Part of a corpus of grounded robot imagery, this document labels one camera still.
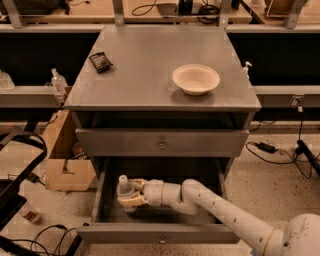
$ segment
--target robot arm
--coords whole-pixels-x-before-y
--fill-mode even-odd
[[[143,181],[139,189],[135,192],[140,198],[139,205],[166,205],[188,215],[196,215],[201,207],[206,209],[261,256],[320,255],[320,217],[317,215],[297,216],[283,232],[223,199],[196,180],[185,180],[182,185],[161,180]],[[133,197],[118,196],[122,206],[137,206],[131,204],[137,194]]]

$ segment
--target spray bottle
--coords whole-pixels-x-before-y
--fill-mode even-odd
[[[66,93],[66,87],[68,86],[66,79],[60,75],[55,68],[51,69],[52,78],[51,83],[54,89],[59,93]]]
[[[12,90],[14,87],[11,77],[6,72],[0,70],[0,90]]]
[[[121,175],[119,177],[119,183],[117,185],[117,195],[118,198],[130,198],[130,196],[135,192],[134,185],[131,180],[128,179],[126,175]],[[127,213],[133,213],[137,210],[136,206],[122,206],[123,211]]]

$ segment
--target workbench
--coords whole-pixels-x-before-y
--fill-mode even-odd
[[[113,66],[97,73],[88,58],[65,104],[99,177],[92,223],[78,233],[90,243],[237,242],[206,211],[193,217],[146,207],[132,216],[114,195],[117,178],[126,174],[173,183],[193,177],[226,198],[224,179],[260,103],[225,31],[110,25],[89,56],[97,52],[105,52]],[[215,69],[218,87],[201,96],[185,94],[172,74],[190,63]]]
[[[142,16],[134,16],[132,11],[141,5],[151,5],[153,0],[123,0],[123,16],[125,23],[176,23],[176,22],[198,22],[197,17],[163,17],[155,6],[152,10]],[[174,0],[158,0],[158,3],[177,4]],[[203,3],[195,0],[194,5],[199,8]],[[148,10],[149,7],[141,9],[141,12]],[[252,20],[251,15],[240,5],[238,10],[230,9],[229,21],[231,23],[248,24]],[[90,4],[82,3],[80,5],[70,6],[70,14],[66,15],[65,10],[58,8],[50,15],[44,16],[24,16],[26,23],[64,23],[64,24],[92,24],[92,23],[114,23],[114,5],[112,0],[90,0]]]

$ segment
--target small bottle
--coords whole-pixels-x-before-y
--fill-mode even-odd
[[[0,70],[0,90],[12,90],[14,87],[11,77]]]
[[[59,93],[66,93],[66,87],[68,86],[66,79],[60,75],[55,68],[51,69],[51,72],[51,83],[54,89]]]
[[[40,219],[40,214],[28,202],[25,202],[18,213],[31,223],[36,223]]]
[[[118,198],[130,198],[130,196],[135,192],[134,186],[126,175],[121,175],[119,177],[119,183],[117,185],[117,195]],[[133,213],[137,210],[136,206],[124,206],[121,205],[124,212]]]

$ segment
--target table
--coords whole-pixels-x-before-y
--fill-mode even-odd
[[[224,29],[109,25],[90,55],[101,51],[113,66],[98,74],[87,59],[65,104],[99,177],[92,223],[78,233],[92,243],[237,242],[205,211],[187,217],[143,208],[130,217],[114,195],[125,172],[174,183],[193,177],[226,198],[224,179],[261,106]],[[172,74],[190,63],[215,69],[219,86],[201,96],[185,94]]]
[[[158,0],[157,3],[174,3],[174,0]],[[132,10],[144,4],[152,4],[153,0],[123,0],[123,11],[126,23],[172,23],[172,22],[198,22],[193,17],[163,18],[155,7],[150,13],[143,16],[132,15]],[[195,1],[195,6],[199,6],[200,0]],[[27,23],[114,23],[114,6],[112,0],[90,0],[90,4],[82,3],[70,6],[70,14],[66,15],[64,9],[56,9],[50,15],[44,16],[24,16]],[[240,6],[239,10],[231,9],[229,21],[232,23],[247,24],[252,20],[252,16]]]
[[[260,7],[251,4],[251,0],[242,0],[242,5],[259,22],[268,25],[281,25],[284,19],[270,18],[265,15],[266,5],[261,1]],[[319,24],[320,23],[320,1],[312,0],[301,10],[298,24]]]

